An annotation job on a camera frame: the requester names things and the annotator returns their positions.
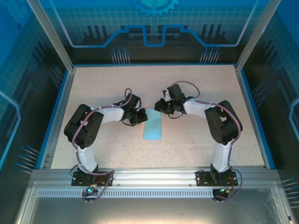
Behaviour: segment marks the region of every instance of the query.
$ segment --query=white work surface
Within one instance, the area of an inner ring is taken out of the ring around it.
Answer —
[[[232,153],[232,165],[264,165],[249,114],[232,65],[176,65],[77,68],[51,168],[71,168],[77,164],[74,148],[64,135],[64,127],[80,104],[96,108],[124,99],[131,88],[145,108],[163,97],[162,90],[179,80],[196,84],[202,101],[228,100],[243,131]],[[196,96],[189,84],[180,84],[186,97]],[[93,144],[100,168],[161,168],[210,166],[215,141],[207,121],[194,115],[170,119],[162,114],[161,140],[143,138],[144,123],[129,127],[110,122],[100,127]]]

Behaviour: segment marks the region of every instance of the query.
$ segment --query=gear icon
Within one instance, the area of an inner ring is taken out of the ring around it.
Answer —
[[[0,6],[5,5],[10,15],[18,22],[26,17],[28,7],[26,0],[0,0]]]
[[[131,0],[136,10],[140,13],[145,13],[146,16],[152,15],[156,17],[157,14],[162,16],[168,13],[170,9],[174,9],[174,5],[178,4],[178,0]]]

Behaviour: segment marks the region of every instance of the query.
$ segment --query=light blue sponge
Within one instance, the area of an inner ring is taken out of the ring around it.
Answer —
[[[162,116],[161,112],[155,109],[145,109],[148,120],[145,122],[144,139],[159,140],[162,135]]]

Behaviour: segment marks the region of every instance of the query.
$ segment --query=blue frame edge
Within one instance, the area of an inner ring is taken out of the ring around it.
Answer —
[[[252,94],[251,94],[251,91],[250,91],[250,88],[249,88],[249,84],[247,82],[247,78],[245,76],[245,72],[244,72],[243,69],[241,69],[241,75],[242,75],[242,79],[243,79],[244,84],[245,84],[246,92],[248,93],[248,97],[249,97],[249,101],[250,101],[250,105],[251,105],[254,117],[256,119],[257,128],[258,128],[258,130],[260,132],[261,139],[262,139],[262,142],[263,142],[263,145],[264,145],[264,148],[265,148],[266,157],[267,157],[265,159],[268,160],[270,169],[276,169],[274,161],[273,161],[273,158],[272,158],[272,155],[271,155],[271,152],[270,152],[270,148],[269,148],[268,142],[266,140],[265,133],[263,131],[262,123],[261,123],[261,120],[260,120],[260,118],[258,116],[256,105],[254,104],[254,100],[253,100],[253,97],[252,97]]]
[[[46,150],[46,145],[47,145],[47,142],[49,140],[50,132],[51,132],[51,129],[53,127],[54,118],[55,118],[56,113],[57,113],[58,105],[59,105],[59,102],[60,102],[60,99],[61,99],[61,96],[62,96],[62,92],[64,90],[65,82],[66,82],[66,79],[67,79],[68,75],[69,75],[69,71],[66,70],[65,74],[64,74],[64,78],[63,78],[62,83],[60,85],[60,89],[59,89],[57,99],[56,99],[56,102],[55,102],[55,105],[54,105],[54,108],[53,108],[53,111],[52,111],[52,115],[51,115],[51,118],[50,118],[50,121],[49,121],[49,125],[48,125],[48,128],[47,128],[45,137],[43,139],[43,144],[42,144],[42,147],[41,147],[41,151],[40,151],[40,153],[38,155],[38,158],[37,158],[37,161],[36,161],[36,168],[35,169],[39,169],[39,167],[42,163],[43,155],[44,155],[45,150]]]

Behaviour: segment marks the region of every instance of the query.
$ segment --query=grid pattern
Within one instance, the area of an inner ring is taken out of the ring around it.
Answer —
[[[286,70],[294,89],[299,94],[299,46],[278,13],[273,15],[259,44],[266,40],[272,41],[278,53],[272,61],[272,66],[277,69],[284,68]]]
[[[242,41],[249,39],[258,19],[263,12],[264,7],[257,7],[253,13],[252,19],[248,25]],[[201,34],[203,26],[207,25],[209,30],[211,25],[217,27],[222,25],[221,33],[225,32],[225,37],[229,43],[237,42],[246,20],[252,10],[252,7],[206,7],[193,6],[184,7],[176,6],[168,14],[163,16],[146,16],[136,11],[134,7],[98,7],[98,8],[58,8],[58,14],[70,36],[73,44],[80,45],[84,39],[84,33],[88,33],[87,26],[105,26],[108,35],[112,35],[124,25],[142,24],[150,26],[150,33],[147,35],[160,35],[158,32],[159,25],[183,24],[187,25],[197,34]],[[67,42],[63,30],[60,28],[58,19],[51,8],[46,9],[58,35],[64,43]],[[100,36],[104,36],[104,30],[100,29]]]
[[[25,70],[35,71],[37,69],[39,62],[32,57],[31,53],[35,48],[39,48],[38,41],[49,44],[46,35],[41,35],[42,32],[42,27],[35,16],[32,16],[0,67],[0,90],[9,97],[12,97],[16,91]],[[0,97],[0,120],[8,105],[9,103]]]

